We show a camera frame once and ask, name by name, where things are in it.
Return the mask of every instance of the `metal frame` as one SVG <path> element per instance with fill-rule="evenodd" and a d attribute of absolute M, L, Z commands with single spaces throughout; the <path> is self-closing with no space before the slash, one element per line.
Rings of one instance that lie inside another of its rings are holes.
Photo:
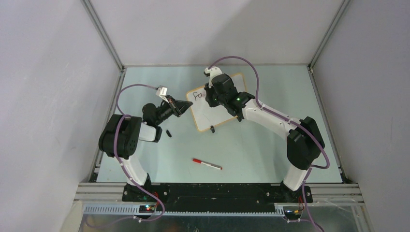
<path fill-rule="evenodd" d="M 95 204 L 141 204 L 123 202 L 126 183 L 80 183 L 74 201 Z M 307 184 L 313 197 L 312 206 L 364 206 L 358 184 Z M 298 206 L 297 203 L 275 203 L 275 206 Z"/>
<path fill-rule="evenodd" d="M 314 78 L 313 73 L 311 71 L 311 68 L 309 66 L 307 67 L 307 71 L 309 73 L 310 81 L 311 81 L 312 86 L 313 86 L 313 91 L 315 91 L 316 100 L 318 101 L 318 105 L 319 105 L 319 109 L 320 109 L 320 112 L 321 112 L 321 115 L 322 115 L 322 118 L 323 118 L 324 126 L 326 128 L 327 134 L 329 135 L 330 145 L 332 147 L 333 154 L 335 155 L 335 158 L 336 158 L 337 167 L 339 168 L 340 175 L 342 176 L 342 180 L 344 182 L 346 182 L 346 180 L 348 178 L 348 175 L 345 172 L 345 170 L 343 169 L 343 161 L 342 161 L 342 158 L 340 157 L 340 155 L 337 151 L 335 139 L 333 137 L 332 131 L 330 130 L 330 125 L 329 125 L 329 121 L 327 120 L 327 114 L 326 114 L 326 111 L 324 109 L 323 101 L 322 101 L 322 98 L 320 96 L 318 87 L 316 85 L 315 78 Z"/>
<path fill-rule="evenodd" d="M 106 48 L 108 49 L 118 69 L 120 70 L 115 92 L 113 93 L 113 100 L 111 102 L 110 109 L 106 116 L 106 122 L 107 122 L 110 115 L 112 115 L 115 111 L 116 96 L 118 92 L 120 91 L 122 83 L 124 81 L 124 77 L 126 74 L 126 67 L 121 62 L 118 56 L 118 53 L 116 52 L 114 48 L 114 45 L 112 44 L 106 30 L 104 29 L 104 26 L 100 18 L 98 17 L 97 12 L 95 11 L 91 3 L 91 0 L 81 0 L 81 1 L 92 23 L 94 24 L 97 32 L 101 36 L 102 41 L 104 42 Z M 334 154 L 336 156 L 337 164 L 339 165 L 339 168 L 341 170 L 342 177 L 345 174 L 345 172 L 343 171 L 343 163 L 341 163 L 342 160 L 340 156 L 338 155 L 337 148 L 335 146 L 335 141 L 334 141 L 333 135 L 330 130 L 329 122 L 326 117 L 326 112 L 323 107 L 322 100 L 320 98 L 320 94 L 318 92 L 318 88 L 314 80 L 313 68 L 318 58 L 320 57 L 323 48 L 326 46 L 329 38 L 333 34 L 341 17 L 345 14 L 350 3 L 351 3 L 351 0 L 343 0 L 343 2 L 341 3 L 339 7 L 337 14 L 333 18 L 329 26 L 329 29 L 326 31 L 319 47 L 317 48 L 310 64 L 307 66 L 310 79 L 311 79 L 311 82 L 312 82 L 312 85 L 313 85 L 313 88 L 316 94 L 316 98 L 319 104 L 319 108 L 320 108 L 321 114 L 325 122 L 325 127 L 330 137 L 330 143 L 334 150 Z M 90 177 L 92 176 L 92 174 L 94 175 L 98 174 L 102 156 L 103 156 L 103 153 L 97 149 L 95 158 L 94 158 L 94 163 L 93 163 L 93 166 L 91 167 L 90 174 L 88 175 L 87 180 L 90 180 Z M 80 183 L 78 185 L 78 189 L 74 197 L 74 202 L 78 202 L 78 201 L 83 202 L 85 208 L 98 206 L 100 207 L 99 213 L 101 214 L 117 214 L 116 212 L 113 212 L 114 209 L 118 211 L 118 210 L 125 210 L 125 208 L 133 209 L 130 212 L 126 212 L 126 214 L 128 215 L 130 213 L 133 214 L 136 212 L 134 209 L 136 205 L 146 204 L 146 203 L 122 202 L 121 199 L 122 199 L 122 194 L 124 191 L 125 184 L 126 183 L 88 183 L 88 182 Z M 313 197 L 313 203 L 310 203 L 309 206 L 314 206 L 314 207 L 315 206 L 333 206 L 333 207 L 350 206 L 352 213 L 356 215 L 354 218 L 356 221 L 358 231 L 359 232 L 374 231 L 371 226 L 371 222 L 370 222 L 370 219 L 369 219 L 369 216 L 366 210 L 366 206 L 365 206 L 365 203 L 364 203 L 364 200 L 363 200 L 358 184 L 322 183 L 322 184 L 307 184 L 307 185 L 311 187 L 311 192 L 312 192 L 312 197 Z M 283 207 L 294 207 L 294 206 L 297 206 L 297 204 L 296 203 L 276 203 L 275 207 L 279 209 L 279 212 L 276 212 L 276 213 L 279 213 L 279 214 L 273 213 L 272 215 L 281 216 L 280 209 L 283 210 Z M 181 215 L 181 216 L 202 215 L 202 214 L 195 214 L 193 212 L 166 212 L 166 214 L 167 215 Z M 249 216 L 258 216 L 258 214 L 250 214 Z"/>
<path fill-rule="evenodd" d="M 327 29 L 326 33 L 323 36 L 322 41 L 319 44 L 319 47 L 316 49 L 316 52 L 313 55 L 312 61 L 309 64 L 310 68 L 313 68 L 315 66 L 315 64 L 318 61 L 324 47 L 326 46 L 327 42 L 329 41 L 330 36 L 335 31 L 336 26 L 339 24 L 340 19 L 345 14 L 345 12 L 346 12 L 346 10 L 347 10 L 347 8 L 348 8 L 348 6 L 350 5 L 351 2 L 352 2 L 352 0 L 343 0 L 343 2 L 341 3 L 339 9 L 337 10 L 337 13 L 336 13 L 335 17 L 333 18 L 332 22 L 330 23 L 329 28 Z"/>
<path fill-rule="evenodd" d="M 84 205 L 84 214 L 110 214 L 110 215 L 147 215 L 152 213 L 140 213 L 139 207 L 144 206 L 146 203 L 131 203 L 131 204 L 95 204 L 88 203 Z M 270 213 L 209 213 L 209 212 L 169 212 L 164 213 L 166 216 L 252 216 L 252 217 L 283 217 L 285 216 L 283 207 L 275 207 L 275 212 Z"/>
<path fill-rule="evenodd" d="M 114 48 L 113 43 L 110 40 L 110 37 L 108 37 L 107 31 L 105 30 L 103 23 L 101 22 L 100 18 L 98 17 L 97 12 L 94 9 L 94 6 L 92 5 L 90 0 L 81 0 L 81 2 L 84 5 L 84 8 L 86 9 L 92 23 L 95 26 L 95 29 L 97 29 L 98 34 L 101 36 L 102 41 L 104 42 L 105 46 L 108 49 L 108 52 L 114 59 L 115 64 L 117 65 L 118 69 L 120 71 L 124 70 L 124 64 L 121 62 L 117 51 Z"/>

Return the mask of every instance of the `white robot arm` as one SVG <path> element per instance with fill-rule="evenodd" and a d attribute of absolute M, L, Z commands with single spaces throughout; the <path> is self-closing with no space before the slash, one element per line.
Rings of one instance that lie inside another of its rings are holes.
<path fill-rule="evenodd" d="M 172 115 L 180 117 L 192 105 L 190 101 L 175 100 L 170 95 L 166 95 L 166 91 L 167 87 L 159 86 L 157 95 L 162 98 L 160 106 L 156 107 L 152 103 L 144 105 L 143 116 L 125 118 L 117 135 L 117 154 L 120 164 L 141 186 L 146 182 L 148 173 L 142 167 L 138 157 L 133 155 L 138 141 L 157 143 L 162 133 L 159 125 Z M 98 142 L 99 149 L 107 153 L 109 157 L 115 157 L 115 133 L 121 118 L 122 115 L 111 116 Z M 135 185 L 130 179 L 127 183 Z"/>
<path fill-rule="evenodd" d="M 272 130 L 288 143 L 288 160 L 291 166 L 283 180 L 283 184 L 291 191 L 297 191 L 302 185 L 312 162 L 320 155 L 320 150 L 314 142 L 296 125 L 289 120 L 300 122 L 311 132 L 324 148 L 322 136 L 316 122 L 307 117 L 303 120 L 290 117 L 261 102 L 259 107 L 255 97 L 246 92 L 238 92 L 230 76 L 223 74 L 217 67 L 205 69 L 205 75 L 209 76 L 209 83 L 205 84 L 206 101 L 210 107 L 224 106 L 228 113 L 236 116 L 239 121 L 247 119 L 254 121 Z M 284 120 L 266 111 L 271 110 L 282 115 Z"/>

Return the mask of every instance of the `white wall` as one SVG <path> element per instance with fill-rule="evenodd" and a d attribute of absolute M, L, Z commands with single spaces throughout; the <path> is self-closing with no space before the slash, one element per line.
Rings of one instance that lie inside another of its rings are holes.
<path fill-rule="evenodd" d="M 314 76 L 376 231 L 409 231 L 410 1 L 353 1 Z"/>
<path fill-rule="evenodd" d="M 341 0 L 93 0 L 126 65 L 308 64 Z"/>
<path fill-rule="evenodd" d="M 55 232 L 118 76 L 80 0 L 0 2 L 0 231 Z"/>

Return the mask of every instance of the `table surface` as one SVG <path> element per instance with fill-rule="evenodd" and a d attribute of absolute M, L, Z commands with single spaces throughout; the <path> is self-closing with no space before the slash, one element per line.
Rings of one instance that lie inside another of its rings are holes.
<path fill-rule="evenodd" d="M 249 66 L 220 67 L 227 74 L 243 73 L 249 93 L 255 93 L 255 74 Z M 339 169 L 306 66 L 261 65 L 256 69 L 260 76 L 259 98 L 262 102 L 291 116 L 310 116 L 319 126 L 330 168 L 314 169 L 307 181 L 340 183 Z M 186 100 L 187 91 L 208 81 L 203 71 L 202 66 L 128 68 L 122 86 L 163 85 L 175 99 Z M 149 102 L 159 105 L 161 99 L 152 89 L 132 87 L 121 94 L 119 106 L 126 114 L 142 116 L 142 107 Z M 279 183 L 290 166 L 286 142 L 254 122 L 231 120 L 216 127 L 214 134 L 209 130 L 199 132 L 191 112 L 187 111 L 179 118 L 170 117 L 160 126 L 163 129 L 161 140 L 158 143 L 140 141 L 134 154 L 152 182 Z M 171 138 L 166 135 L 166 130 L 172 134 Z M 192 158 L 220 165 L 223 170 L 194 163 Z M 325 160 L 321 155 L 314 163 L 325 165 Z M 104 154 L 97 182 L 126 180 L 118 162 Z"/>

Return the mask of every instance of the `red marker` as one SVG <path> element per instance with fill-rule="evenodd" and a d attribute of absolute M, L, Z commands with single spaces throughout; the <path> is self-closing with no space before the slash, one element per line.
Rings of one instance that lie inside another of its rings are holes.
<path fill-rule="evenodd" d="M 209 167 L 213 167 L 213 168 L 222 170 L 222 167 L 221 167 L 221 166 L 215 165 L 215 164 L 213 164 L 213 163 L 208 163 L 208 162 L 205 162 L 205 161 L 202 161 L 202 160 L 199 160 L 199 159 L 195 159 L 195 158 L 192 159 L 192 161 L 194 161 L 194 162 L 196 162 L 196 163 L 204 164 L 204 165 L 209 166 Z"/>

